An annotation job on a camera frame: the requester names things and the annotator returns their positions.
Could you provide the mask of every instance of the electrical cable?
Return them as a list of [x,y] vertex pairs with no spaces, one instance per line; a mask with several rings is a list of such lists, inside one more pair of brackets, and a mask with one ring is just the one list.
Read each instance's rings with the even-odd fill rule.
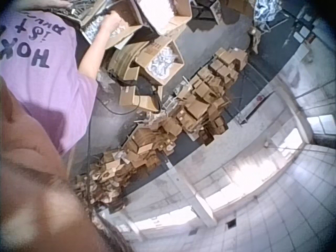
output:
[[111,109],[109,109],[109,108],[103,103],[103,101],[100,100],[98,97],[96,97],[96,99],[103,105],[104,108],[106,108],[107,111],[109,111],[109,112],[112,113],[112,114],[116,114],[117,116],[121,116],[121,115],[122,115],[122,116],[126,116],[127,114],[131,114],[131,113],[133,113],[135,110],[137,110],[137,109],[139,108],[139,106],[140,106],[140,100],[141,100],[141,98],[139,98],[139,104],[138,104],[134,109],[132,109],[131,111],[126,112],[126,113],[118,113],[118,112],[114,112],[114,111],[112,111]]
[[86,190],[87,190],[87,203],[89,209],[89,217],[92,219],[92,206],[90,203],[90,156],[91,156],[91,119],[88,126],[88,151],[87,151],[87,162],[86,162],[86,170],[87,170],[87,179],[86,179]]

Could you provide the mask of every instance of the open cardboard box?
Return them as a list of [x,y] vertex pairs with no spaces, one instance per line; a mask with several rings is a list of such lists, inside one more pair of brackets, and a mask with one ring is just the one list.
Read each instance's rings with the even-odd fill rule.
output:
[[[134,2],[134,0],[124,0],[121,1],[114,6],[111,7],[111,11],[117,12],[122,21],[120,23],[120,26],[125,26],[125,30],[123,30],[121,33],[115,35],[114,37],[111,37],[107,44],[106,49],[109,49],[121,41],[123,41],[125,38],[129,37],[130,35],[134,34],[137,30],[139,30],[143,26],[142,18],[140,15],[140,12]],[[82,34],[86,38],[86,40],[92,44],[93,41],[91,41],[85,32],[82,30]]]
[[[167,34],[172,30],[188,23],[193,16],[189,0],[174,0],[173,4],[175,5],[176,10],[175,16],[172,17],[168,22],[168,24],[163,28],[155,27],[155,25],[153,24],[153,20],[151,18],[152,17],[151,13],[149,13],[150,10],[145,8],[143,5],[146,0],[137,0],[137,1],[144,16],[147,18],[148,22],[152,25],[152,27],[156,30],[156,32],[159,35]],[[159,9],[156,10],[156,15],[160,16]]]
[[124,107],[136,108],[147,112],[158,112],[156,102],[150,96],[135,95],[136,87],[121,87],[119,104]]
[[[170,68],[169,76],[165,79],[159,79],[155,77],[149,70],[148,66],[151,61],[159,54],[164,47],[170,47],[173,50],[173,54],[176,55],[176,59]],[[145,77],[155,82],[155,84],[166,85],[168,81],[184,66],[184,60],[175,43],[171,38],[161,36],[147,45],[140,54],[136,57],[135,62],[141,66],[140,73]]]

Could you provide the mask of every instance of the cardboard flap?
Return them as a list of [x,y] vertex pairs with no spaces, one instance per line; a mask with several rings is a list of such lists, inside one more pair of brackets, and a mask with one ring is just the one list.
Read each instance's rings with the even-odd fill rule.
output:
[[122,50],[116,50],[112,56],[111,61],[107,67],[107,71],[112,72],[115,76],[122,80],[137,80],[139,75],[139,68],[132,69],[130,65],[135,57],[140,53],[149,42],[139,42],[125,45]]
[[143,68],[146,68],[156,55],[170,42],[171,38],[161,36],[146,46],[135,59],[135,62]]

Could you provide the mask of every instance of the concrete floor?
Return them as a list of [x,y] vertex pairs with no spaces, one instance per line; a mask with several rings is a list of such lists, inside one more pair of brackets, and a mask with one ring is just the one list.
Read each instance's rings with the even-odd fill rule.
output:
[[[192,77],[220,47],[226,49],[230,47],[246,49],[248,47],[247,31],[251,26],[251,19],[226,10],[224,20],[230,24],[216,25],[215,22],[204,20],[192,20],[188,23],[186,30],[176,41],[183,55],[185,66],[165,86],[164,97],[172,93],[176,85],[181,82],[182,76]],[[109,98],[111,101],[108,107],[112,110],[121,113],[127,112],[127,109],[118,105],[119,93],[119,86],[113,85],[111,93],[99,90],[98,97],[101,99]],[[102,153],[108,148],[117,148],[126,140],[127,135],[134,128],[133,121],[143,116],[144,113],[139,112],[116,116],[96,101],[91,119],[91,155]],[[86,163],[87,158],[87,146],[88,132],[76,145],[71,175],[82,172],[82,166]]]

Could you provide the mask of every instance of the plastic bag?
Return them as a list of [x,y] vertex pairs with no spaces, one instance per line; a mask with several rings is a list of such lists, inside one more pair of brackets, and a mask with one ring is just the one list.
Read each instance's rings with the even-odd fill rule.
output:
[[280,0],[257,0],[254,7],[254,22],[255,25],[264,32],[270,31],[267,22],[275,19],[275,16],[281,8]]

